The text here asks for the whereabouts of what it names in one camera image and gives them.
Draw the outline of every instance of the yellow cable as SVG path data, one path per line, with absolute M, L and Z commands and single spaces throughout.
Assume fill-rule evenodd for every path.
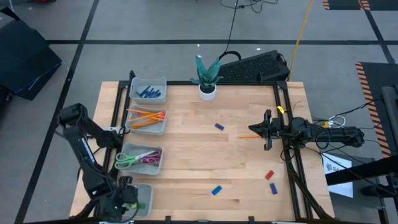
M 287 79 L 288 81 L 290 81 L 290 79 L 292 78 L 293 65 L 294 65 L 294 58 L 296 57 L 297 47 L 299 46 L 300 39 L 301 39 L 301 35 L 303 34 L 303 30 L 304 30 L 304 27 L 305 27 L 305 23 L 307 22 L 308 15 L 310 14 L 312 2 L 313 2 L 313 0 L 311 0 L 311 1 L 310 1 L 310 4 L 308 5 L 307 12 L 305 13 L 305 18 L 304 18 L 303 24 L 301 25 L 300 33 L 299 33 L 298 39 L 297 39 L 297 41 L 296 41 L 296 46 L 294 46 L 292 63 L 290 64 L 289 78 Z

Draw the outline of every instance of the black case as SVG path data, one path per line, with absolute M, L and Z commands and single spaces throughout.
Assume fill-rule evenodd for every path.
M 8 7 L 0 12 L 14 19 L 0 28 L 0 85 L 33 100 L 62 61 L 45 39 Z

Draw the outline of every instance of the gray bin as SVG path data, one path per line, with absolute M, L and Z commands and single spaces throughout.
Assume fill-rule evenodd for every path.
M 165 77 L 162 77 L 158 80 L 143 80 L 138 77 L 134 77 L 131 80 L 131 86 L 130 98 L 137 104 L 166 103 L 167 80 Z M 154 90 L 159 90 L 160 96 L 158 98 L 141 98 L 138 93 L 142 93 L 148 86 L 150 86 L 150 88 L 154 88 Z
M 130 119 L 134 119 L 134 118 L 138 118 L 139 117 L 136 112 L 129 111 L 129 114 L 127 116 L 127 120 L 126 120 L 126 123 L 125 123 L 124 126 L 127 129 L 130 129 L 131 132 L 137 133 L 137 134 L 151 134 L 151 135 L 156 135 L 156 136 L 162 136 L 164 134 L 164 131 L 165 131 L 165 128 L 166 128 L 166 122 L 167 122 L 166 109 L 142 108 L 142 107 L 137 106 L 137 105 L 132 105 L 130 107 L 130 109 L 148 111 L 148 112 L 151 112 L 151 113 L 157 113 L 157 112 L 163 111 L 164 115 L 165 115 L 164 121 L 161 121 L 161 122 L 158 122 L 158 123 L 155 123 L 155 124 L 150 124 L 148 126 L 144 126 L 144 127 L 141 127 L 141 128 L 131 128 L 131 125 L 136 124 L 136 123 L 140 122 L 143 119 L 138 120 L 138 121 L 129 121 Z
M 125 143 L 123 145 L 122 152 L 129 156 L 137 156 L 155 149 L 162 151 L 158 166 L 148 163 L 138 163 L 138 164 L 133 164 L 126 169 L 120 169 L 120 170 L 136 174 L 159 175 L 160 168 L 162 167 L 162 162 L 163 162 L 163 150 L 161 147 L 140 146 L 131 143 Z
M 145 205 L 145 208 L 140 208 L 138 210 L 136 217 L 145 218 L 152 211 L 154 189 L 150 184 L 137 184 L 135 187 L 138 190 L 138 203 Z M 134 215 L 134 212 L 136 212 L 136 208 L 129 208 L 123 216 L 124 218 L 129 218 Z

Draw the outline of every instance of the red block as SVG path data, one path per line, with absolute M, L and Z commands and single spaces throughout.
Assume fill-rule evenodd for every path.
M 266 179 L 269 180 L 269 179 L 272 177 L 272 175 L 274 175 L 274 171 L 271 170 L 271 171 L 269 171 L 268 174 L 266 175 Z

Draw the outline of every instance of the blue block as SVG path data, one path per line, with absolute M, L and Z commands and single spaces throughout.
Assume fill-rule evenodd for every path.
M 211 193 L 213 195 L 216 195 L 216 194 L 218 194 L 218 192 L 220 192 L 221 189 L 222 189 L 221 186 L 217 186 L 213 191 L 211 191 Z
M 216 128 L 218 128 L 218 129 L 220 129 L 220 130 L 224 130 L 224 126 L 222 126 L 222 125 L 220 125 L 220 124 L 218 124 L 218 123 L 216 123 Z
M 271 190 L 272 190 L 272 194 L 273 194 L 273 195 L 275 195 L 275 194 L 278 193 L 278 192 L 276 191 L 276 187 L 275 187 L 275 184 L 274 184 L 274 183 L 270 184 L 269 186 L 271 187 Z

